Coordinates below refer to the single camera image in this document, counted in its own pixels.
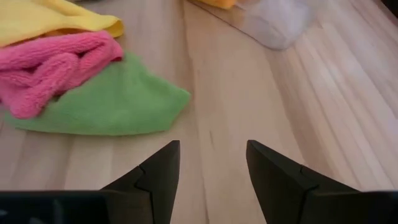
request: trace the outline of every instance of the microfiber cloth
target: microfiber cloth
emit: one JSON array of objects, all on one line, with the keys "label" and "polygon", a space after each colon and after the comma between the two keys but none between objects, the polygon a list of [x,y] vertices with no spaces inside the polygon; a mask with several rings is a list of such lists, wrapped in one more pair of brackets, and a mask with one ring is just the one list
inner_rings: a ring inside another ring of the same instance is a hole
[{"label": "microfiber cloth", "polygon": [[133,54],[113,62],[84,85],[53,99],[33,119],[4,120],[50,133],[120,136],[169,129],[190,94],[151,75]]},{"label": "microfiber cloth", "polygon": [[123,34],[123,24],[66,0],[0,0],[0,47],[38,36],[106,30]]},{"label": "microfiber cloth", "polygon": [[123,56],[106,32],[47,37],[0,50],[0,100],[17,118],[37,116],[47,102],[80,86]]}]

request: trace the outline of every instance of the yellow object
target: yellow object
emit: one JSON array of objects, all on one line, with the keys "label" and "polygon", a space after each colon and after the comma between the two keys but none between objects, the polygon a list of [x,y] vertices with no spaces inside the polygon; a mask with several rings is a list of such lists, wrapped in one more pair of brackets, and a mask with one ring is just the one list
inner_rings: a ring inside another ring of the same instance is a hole
[{"label": "yellow object", "polygon": [[38,36],[106,30],[123,34],[121,20],[66,0],[0,0],[0,47]]},{"label": "yellow object", "polygon": [[235,4],[235,0],[199,0],[211,6],[220,7],[222,9],[231,9]]}]

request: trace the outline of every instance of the wooden table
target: wooden table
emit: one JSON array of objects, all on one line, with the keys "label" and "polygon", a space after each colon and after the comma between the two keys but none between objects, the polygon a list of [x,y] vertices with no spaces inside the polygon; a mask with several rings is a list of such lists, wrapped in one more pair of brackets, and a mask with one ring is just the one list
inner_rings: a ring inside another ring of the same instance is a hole
[{"label": "wooden table", "polygon": [[398,187],[398,28],[372,0],[327,1],[283,52],[182,0],[102,0],[120,43],[192,93],[164,133],[45,134],[0,122],[0,189],[99,189],[173,139],[172,223],[265,223],[246,165],[256,139],[361,190]]}]

